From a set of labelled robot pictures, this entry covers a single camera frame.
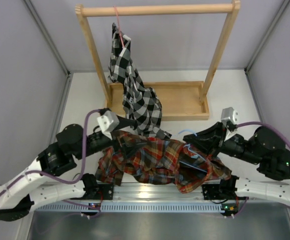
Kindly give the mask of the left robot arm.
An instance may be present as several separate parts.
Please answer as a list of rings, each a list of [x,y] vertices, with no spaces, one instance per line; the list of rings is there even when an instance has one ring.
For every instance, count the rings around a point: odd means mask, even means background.
[[[56,135],[56,142],[38,154],[21,173],[0,185],[0,221],[12,222],[48,204],[67,200],[111,200],[113,185],[98,183],[86,173],[87,157],[112,147],[132,157],[147,143],[128,141],[121,128],[134,121],[114,116],[97,118],[99,131],[87,133],[84,125],[70,124]]]

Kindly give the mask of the blue wire hanger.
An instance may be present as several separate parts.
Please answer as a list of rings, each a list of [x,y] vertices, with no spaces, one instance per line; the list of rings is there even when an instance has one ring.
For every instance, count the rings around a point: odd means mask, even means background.
[[[181,131],[179,131],[179,132],[177,133],[177,136],[180,136],[182,133],[185,133],[185,132],[189,132],[189,133],[193,134],[195,137],[198,136],[198,134],[197,134],[195,131],[191,130],[191,129],[183,129],[183,130],[181,130]],[[191,153],[194,154],[193,156],[191,156],[192,159],[203,159],[203,157],[202,157],[199,153],[197,153],[197,152],[195,152],[195,151],[193,151],[193,150],[191,149],[191,144],[190,144],[190,143],[185,144],[185,148],[187,148],[187,150],[188,150],[189,152],[191,152]],[[200,172],[202,172],[202,173],[205,173],[205,174],[208,173],[207,170],[201,169],[201,168],[199,168],[199,167],[197,167],[197,166],[195,166],[195,165],[192,165],[192,164],[190,164],[190,163],[188,163],[188,162],[186,162],[186,161],[180,161],[180,163],[183,164],[183,165],[185,165],[185,166],[187,166],[187,167],[189,167],[189,168],[192,168],[192,169],[198,170],[198,171],[200,171]]]

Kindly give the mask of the red brown plaid shirt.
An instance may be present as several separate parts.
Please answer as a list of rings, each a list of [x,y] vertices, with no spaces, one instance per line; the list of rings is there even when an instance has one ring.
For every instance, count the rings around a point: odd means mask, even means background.
[[[191,158],[194,154],[185,148],[186,143],[179,140],[145,137],[123,130],[118,130],[114,135],[119,142],[119,150],[114,151],[113,147],[105,149],[95,172],[95,178],[103,183],[120,186],[124,174],[128,174],[144,184],[174,184],[180,193],[187,194],[206,181],[229,180],[232,176],[232,171],[218,157],[204,157],[201,153],[203,159]],[[131,158],[124,158],[120,152],[123,142],[147,142],[147,145]],[[208,173],[190,168],[180,161]]]

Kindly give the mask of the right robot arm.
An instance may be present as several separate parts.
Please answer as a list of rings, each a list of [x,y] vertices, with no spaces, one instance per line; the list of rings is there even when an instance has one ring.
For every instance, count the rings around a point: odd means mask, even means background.
[[[248,140],[235,131],[246,124],[231,121],[217,122],[210,128],[185,135],[183,141],[210,157],[219,153],[255,165],[256,170],[275,183],[256,182],[233,175],[218,184],[203,184],[205,200],[223,204],[227,200],[257,198],[281,203],[290,208],[290,143],[268,124],[252,121],[257,125]]]

